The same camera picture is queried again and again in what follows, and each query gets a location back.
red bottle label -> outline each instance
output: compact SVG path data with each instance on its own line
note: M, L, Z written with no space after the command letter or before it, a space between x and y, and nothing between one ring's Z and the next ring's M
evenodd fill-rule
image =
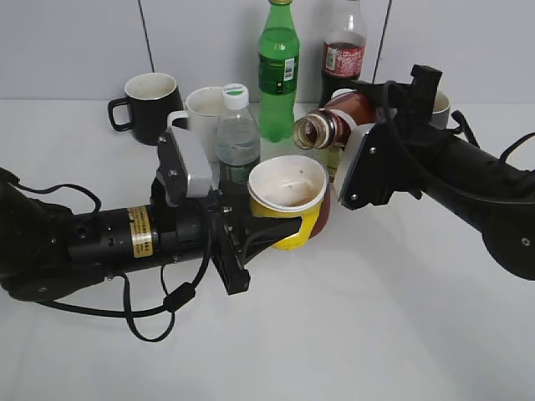
M324 71L337 78L353 78L360 74L365 46L352 43L324 43Z

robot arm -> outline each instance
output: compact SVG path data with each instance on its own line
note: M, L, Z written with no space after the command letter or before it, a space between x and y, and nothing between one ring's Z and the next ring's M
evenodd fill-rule
M353 133L334 182L350 210L385 205L395 191L424 192L481 232L492 257L510 273L535 280L535 173L479 148L459 112L460 129L430 124L440 71L415 66L411 86L361 84L384 116ZM396 109L395 115L389 110ZM464 131L468 141L455 134Z
M479 148L458 112L458 129L430 124L441 72L415 66L411 85L357 83L380 115L349 139L334 182L339 202L356 210L385 205L395 191L422 193L438 201L482 233L487 250L509 272L535 280L535 175ZM464 132L468 141L456 137ZM211 188L211 171L191 133L165 132L158 143L160 167L149 205L101 211L98 198L77 185L31 190L0 169L0 284L21 301L40 302L68 312L133 318L174 313L195 296L210 258L229 295L247 291L245 269L258 253L299 230L297 219L256 218L247 187L222 182ZM32 200L20 190L47 194L61 187L80 190L94 211ZM202 258L191 282L168 293L161 306L132 312L125 275L167 263ZM55 302L105 278L125 279L125 310L100 311Z

cup rim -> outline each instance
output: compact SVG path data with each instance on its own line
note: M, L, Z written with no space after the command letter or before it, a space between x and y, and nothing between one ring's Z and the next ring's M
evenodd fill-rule
M191 111L193 114L201 115L202 117L220 117L221 116L220 114L203 114L203 113L199 113L198 111L195 111L194 109L192 109L191 106L190 106L191 98L193 96L195 96L195 95L197 95L200 92L203 92L205 90L212 90L212 89L217 89L219 91L223 91L223 87L222 86L205 86L204 88L195 89L193 92L188 94L187 98L186 98L186 108L187 108L187 110Z
M310 162L313 162L314 164L316 164L316 166L318 166L324 172L324 183L322 185L321 190L319 191L319 193L311 201L305 203L304 205L300 205L300 206L281 206L281 205L277 205L275 203L272 203L269 200L260 199L260 197L255 192L254 188L251 186L250 177L251 177L251 175L252 175L252 173L253 173L253 171L255 169L257 169L261 165L264 165L265 163L271 163L271 162L274 162L275 160L288 159L288 158L306 159L307 161L310 161ZM262 163L260 163L259 165L257 165L254 169L252 169L251 174L249 175L249 181L247 182L247 189L249 191L249 195L256 202L258 202L260 205L262 205L264 207L267 207L268 209L271 209L273 211L282 212L282 213L296 213L296 212L300 212L300 211L306 211L307 209L310 209L311 207L316 206L325 197L325 193L326 193L328 187L329 187L329 173L327 172L327 169L325 169L325 167L321 163L319 163L318 161L316 161L314 159L311 159L310 157L302 156L302 155L284 155L284 156L274 157L274 158L269 159L269 160L265 160Z
M133 96L132 94L129 94L128 93L128 87L129 85L132 85L132 83L134 81L136 81L137 79L143 79L143 78L147 78L147 77L154 77L154 76L161 76L161 77L165 77L165 78L168 78L170 79L172 82L173 82L173 88L170 89L169 91L166 92L166 94L163 94L161 96L158 96L158 97L154 97L154 98L141 98L139 96ZM172 94L173 92L175 92L176 88L177 88L177 84L176 84L176 79L174 79L173 77L171 77L169 74L164 74L164 73L146 73L146 74L140 74L140 75L136 75L135 77L133 78L130 78L128 80L128 82L125 84L125 93L128 97L132 98L132 99L136 99L136 100L160 100L160 99L163 99L165 98L166 96L169 96L170 94Z

gray wall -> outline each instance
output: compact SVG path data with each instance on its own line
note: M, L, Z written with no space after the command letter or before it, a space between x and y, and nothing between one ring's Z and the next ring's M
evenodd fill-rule
M325 18L331 0L295 0L302 41L298 99L319 97ZM363 0L371 79L388 0ZM143 0L155 70L176 77L183 94L243 82L257 99L257 41L268 0ZM3 0L0 99L111 99L125 81L150 71L137 0Z
M533 14L525 0L394 0L378 81L426 63L453 102L533 104Z
M150 71L137 0L0 4L0 99L110 99Z

yellow label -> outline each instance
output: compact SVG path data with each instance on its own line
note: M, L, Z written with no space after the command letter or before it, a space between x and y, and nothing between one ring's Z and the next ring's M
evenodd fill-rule
M150 232L150 221L147 208L144 206L130 207L128 209L130 218L130 233L132 234L132 244L134 246L134 257L152 256L152 233Z

